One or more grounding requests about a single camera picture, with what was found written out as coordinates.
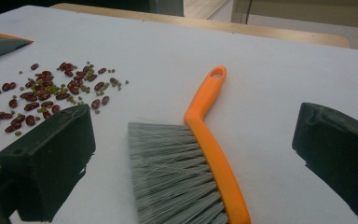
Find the hand brush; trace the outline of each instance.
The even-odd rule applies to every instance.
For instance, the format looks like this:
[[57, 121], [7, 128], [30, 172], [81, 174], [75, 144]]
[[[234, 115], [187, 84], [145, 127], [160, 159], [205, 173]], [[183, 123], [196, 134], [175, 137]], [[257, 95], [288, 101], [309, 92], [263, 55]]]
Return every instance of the hand brush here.
[[186, 125], [129, 123], [141, 223], [251, 223], [227, 159], [203, 122], [226, 73], [220, 65], [204, 79], [185, 113]]

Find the orange handle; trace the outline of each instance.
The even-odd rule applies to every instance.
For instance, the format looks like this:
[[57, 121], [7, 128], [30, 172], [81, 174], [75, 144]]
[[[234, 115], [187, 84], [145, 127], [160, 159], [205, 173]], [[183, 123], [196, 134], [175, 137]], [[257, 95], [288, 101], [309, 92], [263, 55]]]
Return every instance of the orange handle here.
[[237, 180], [222, 149], [203, 122], [203, 117], [212, 106], [226, 79], [225, 66], [213, 69], [200, 85], [190, 107], [185, 113], [185, 124], [196, 137], [213, 174], [229, 223], [250, 224], [248, 208], [242, 197]]

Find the gray bristles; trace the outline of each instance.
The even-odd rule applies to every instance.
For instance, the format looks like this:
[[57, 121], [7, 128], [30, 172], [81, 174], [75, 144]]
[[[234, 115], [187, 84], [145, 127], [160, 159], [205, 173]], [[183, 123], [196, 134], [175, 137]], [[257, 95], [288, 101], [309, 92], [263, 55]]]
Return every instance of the gray bristles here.
[[228, 223], [209, 166], [187, 126], [129, 123], [140, 223]]

